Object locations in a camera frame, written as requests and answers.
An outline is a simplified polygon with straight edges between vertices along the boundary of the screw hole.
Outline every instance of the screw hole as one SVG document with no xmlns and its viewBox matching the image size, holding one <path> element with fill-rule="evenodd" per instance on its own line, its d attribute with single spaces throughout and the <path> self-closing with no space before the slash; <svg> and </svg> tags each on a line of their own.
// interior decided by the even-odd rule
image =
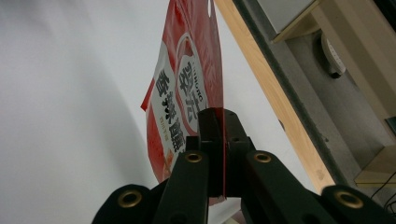
<svg viewBox="0 0 396 224">
<path fill-rule="evenodd" d="M 363 207 L 363 201 L 347 191 L 335 192 L 335 199 L 344 206 L 359 209 Z"/>
<path fill-rule="evenodd" d="M 269 162 L 271 161 L 271 157 L 266 153 L 258 153 L 254 156 L 254 159 L 259 162 Z"/>
<path fill-rule="evenodd" d="M 201 155 L 195 154 L 195 153 L 191 153 L 186 155 L 186 160 L 189 162 L 198 162 L 202 159 Z"/>
<path fill-rule="evenodd" d="M 119 197 L 119 206 L 123 208 L 135 207 L 142 201 L 142 194 L 137 190 L 125 190 Z"/>
</svg>

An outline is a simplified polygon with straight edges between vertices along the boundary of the snack bag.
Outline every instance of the snack bag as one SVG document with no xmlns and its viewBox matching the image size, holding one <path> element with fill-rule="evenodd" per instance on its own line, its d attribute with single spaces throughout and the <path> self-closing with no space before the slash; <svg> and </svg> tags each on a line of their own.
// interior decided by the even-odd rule
<svg viewBox="0 0 396 224">
<path fill-rule="evenodd" d="M 197 134 L 198 112 L 223 108 L 221 52 L 213 0 L 170 0 L 154 78 L 142 104 L 148 156 L 159 182 Z"/>
</svg>

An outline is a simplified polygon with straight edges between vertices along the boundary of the red packaging bag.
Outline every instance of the red packaging bag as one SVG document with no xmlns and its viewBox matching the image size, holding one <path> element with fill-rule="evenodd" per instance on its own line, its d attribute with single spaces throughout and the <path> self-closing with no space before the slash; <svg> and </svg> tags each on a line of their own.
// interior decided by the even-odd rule
<svg viewBox="0 0 396 224">
<path fill-rule="evenodd" d="M 170 0 L 154 78 L 142 104 L 148 156 L 159 182 L 197 134 L 197 114 L 223 108 L 219 32 L 213 0 Z"/>
</svg>

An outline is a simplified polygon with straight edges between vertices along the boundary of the white backdrop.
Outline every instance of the white backdrop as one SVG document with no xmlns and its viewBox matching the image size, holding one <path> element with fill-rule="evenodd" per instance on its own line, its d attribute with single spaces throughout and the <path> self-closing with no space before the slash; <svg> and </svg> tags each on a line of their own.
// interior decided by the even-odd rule
<svg viewBox="0 0 396 224">
<path fill-rule="evenodd" d="M 0 223 L 90 223 L 109 194 L 157 182 L 140 104 L 167 1 L 0 2 Z M 310 181 L 218 13 L 226 108 L 257 149 Z M 237 200 L 210 209 L 220 223 Z"/>
</svg>

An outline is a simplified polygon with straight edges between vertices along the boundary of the gray panel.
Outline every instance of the gray panel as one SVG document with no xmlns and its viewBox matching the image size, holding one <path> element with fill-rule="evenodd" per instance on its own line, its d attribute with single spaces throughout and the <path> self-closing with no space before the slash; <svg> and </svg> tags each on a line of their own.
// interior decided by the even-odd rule
<svg viewBox="0 0 396 224">
<path fill-rule="evenodd" d="M 257 0 L 279 34 L 300 13 L 311 5 L 314 0 Z"/>
</svg>

